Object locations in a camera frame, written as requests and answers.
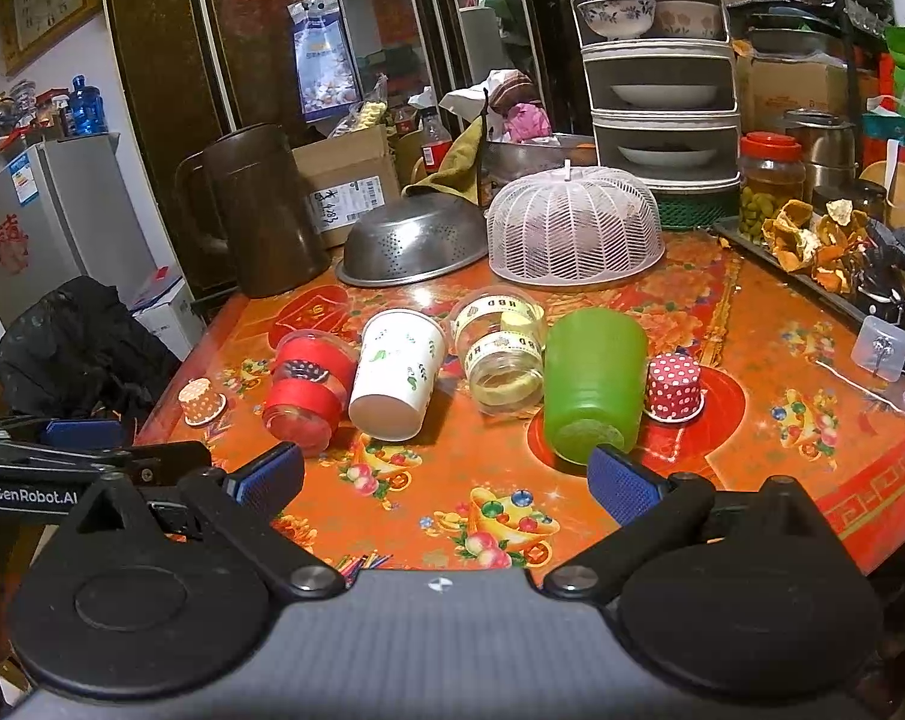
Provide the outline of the clear cup with red bands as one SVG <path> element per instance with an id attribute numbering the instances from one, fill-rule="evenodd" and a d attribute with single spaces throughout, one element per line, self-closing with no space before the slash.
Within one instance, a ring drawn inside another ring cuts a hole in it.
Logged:
<path id="1" fill-rule="evenodd" d="M 356 369 L 358 353 L 342 338 L 319 330 L 288 333 L 276 347 L 263 427 L 304 457 L 322 454 L 347 414 Z"/>

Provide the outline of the green plastic cup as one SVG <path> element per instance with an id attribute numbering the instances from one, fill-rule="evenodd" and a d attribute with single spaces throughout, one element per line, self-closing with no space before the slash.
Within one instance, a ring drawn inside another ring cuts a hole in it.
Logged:
<path id="1" fill-rule="evenodd" d="M 587 465 L 597 445 L 625 454 L 638 440 L 646 397 L 644 328 L 607 307 L 561 317 L 546 337 L 543 435 L 551 452 Z"/>

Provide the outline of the white paper cup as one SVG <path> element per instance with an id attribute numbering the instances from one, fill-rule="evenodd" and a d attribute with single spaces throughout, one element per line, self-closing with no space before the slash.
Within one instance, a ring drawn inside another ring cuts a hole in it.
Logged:
<path id="1" fill-rule="evenodd" d="M 446 357 L 441 325 L 411 309 L 382 310 L 361 333 L 348 418 L 382 442 L 405 442 L 421 431 Z"/>

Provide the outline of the clear cup with ribbon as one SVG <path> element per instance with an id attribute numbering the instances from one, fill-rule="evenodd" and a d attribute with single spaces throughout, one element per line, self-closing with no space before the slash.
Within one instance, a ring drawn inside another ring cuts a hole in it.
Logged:
<path id="1" fill-rule="evenodd" d="M 475 289 L 449 317 L 470 398 L 484 415 L 512 415 L 542 399 L 545 309 L 514 286 Z"/>

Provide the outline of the brown polka dot cupcake liner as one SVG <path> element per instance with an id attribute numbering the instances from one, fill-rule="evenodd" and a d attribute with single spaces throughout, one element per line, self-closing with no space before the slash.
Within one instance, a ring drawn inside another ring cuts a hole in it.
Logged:
<path id="1" fill-rule="evenodd" d="M 182 419 L 189 427 L 199 427 L 217 419 L 228 405 L 228 398 L 208 377 L 192 379 L 178 393 Z"/>

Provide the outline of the black jacket on chair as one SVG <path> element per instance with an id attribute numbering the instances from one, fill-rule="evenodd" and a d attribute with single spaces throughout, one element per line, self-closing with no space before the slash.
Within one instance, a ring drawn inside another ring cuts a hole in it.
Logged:
<path id="1" fill-rule="evenodd" d="M 5 403 L 20 415 L 116 415 L 139 426 L 179 360 L 121 303 L 117 289 L 77 277 L 11 322 L 0 340 Z"/>

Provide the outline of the white box on floor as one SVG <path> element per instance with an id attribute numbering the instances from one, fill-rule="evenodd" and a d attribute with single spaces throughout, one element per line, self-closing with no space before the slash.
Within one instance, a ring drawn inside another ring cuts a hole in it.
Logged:
<path id="1" fill-rule="evenodd" d="M 194 296 L 179 265 L 160 266 L 143 283 L 130 312 L 179 361 L 189 358 L 205 333 L 205 322 L 194 309 Z"/>

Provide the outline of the white mesh food cover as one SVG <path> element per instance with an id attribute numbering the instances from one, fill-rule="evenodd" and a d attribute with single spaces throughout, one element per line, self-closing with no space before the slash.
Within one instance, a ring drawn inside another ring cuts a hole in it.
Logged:
<path id="1" fill-rule="evenodd" d="M 665 242 L 654 193 L 630 172 L 568 163 L 506 184 L 486 210 L 489 268 L 539 288 L 626 280 Z"/>

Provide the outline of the steel colander bowl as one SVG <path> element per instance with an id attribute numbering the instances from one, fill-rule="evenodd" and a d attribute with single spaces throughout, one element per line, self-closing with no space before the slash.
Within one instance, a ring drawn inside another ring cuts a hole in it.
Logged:
<path id="1" fill-rule="evenodd" d="M 335 275 L 354 288 L 390 288 L 462 270 L 488 255 L 483 211 L 432 192 L 368 211 L 353 226 Z"/>

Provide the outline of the cardboard box with label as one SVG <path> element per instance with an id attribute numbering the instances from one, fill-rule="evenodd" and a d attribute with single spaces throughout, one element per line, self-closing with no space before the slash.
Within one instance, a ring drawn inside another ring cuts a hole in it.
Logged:
<path id="1" fill-rule="evenodd" d="M 309 215 L 327 249 L 345 244 L 366 213 L 400 199 L 389 138 L 382 125 L 293 149 Z"/>

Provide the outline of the steel pot with pink cloth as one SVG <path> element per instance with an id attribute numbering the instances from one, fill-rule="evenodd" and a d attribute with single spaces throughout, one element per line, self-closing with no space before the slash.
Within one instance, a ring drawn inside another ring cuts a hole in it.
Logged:
<path id="1" fill-rule="evenodd" d="M 520 70 L 491 70 L 483 82 L 486 140 L 480 158 L 480 203 L 489 205 L 506 184 L 571 166 L 597 164 L 592 137 L 553 128 L 534 82 Z"/>

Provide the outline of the red label soda bottle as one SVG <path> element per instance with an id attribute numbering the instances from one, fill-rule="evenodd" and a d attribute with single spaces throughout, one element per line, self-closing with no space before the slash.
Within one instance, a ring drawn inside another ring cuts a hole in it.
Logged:
<path id="1" fill-rule="evenodd" d="M 425 107 L 420 112 L 421 122 L 421 158 L 426 172 L 432 174 L 438 171 L 454 138 L 443 124 L 436 106 Z"/>

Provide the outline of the white tiered dish rack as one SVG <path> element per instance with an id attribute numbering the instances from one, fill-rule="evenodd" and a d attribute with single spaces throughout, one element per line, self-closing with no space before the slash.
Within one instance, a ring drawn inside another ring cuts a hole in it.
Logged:
<path id="1" fill-rule="evenodd" d="M 591 36 L 571 0 L 597 161 L 654 192 L 714 193 L 740 179 L 740 112 L 724 0 L 656 0 L 638 39 Z"/>

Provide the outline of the blue patterned white bowl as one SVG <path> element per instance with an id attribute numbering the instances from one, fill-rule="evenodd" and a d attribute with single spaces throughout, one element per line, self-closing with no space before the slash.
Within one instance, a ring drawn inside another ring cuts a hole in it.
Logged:
<path id="1" fill-rule="evenodd" d="M 576 5 L 585 29 L 605 41 L 638 39 L 651 31 L 656 0 L 584 0 Z"/>

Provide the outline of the clear adhesive wall hook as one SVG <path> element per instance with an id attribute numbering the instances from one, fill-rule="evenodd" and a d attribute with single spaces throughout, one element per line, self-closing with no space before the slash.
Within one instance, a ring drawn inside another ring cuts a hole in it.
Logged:
<path id="1" fill-rule="evenodd" d="M 905 365 L 905 330 L 879 317 L 865 317 L 850 359 L 885 382 L 898 382 Z"/>

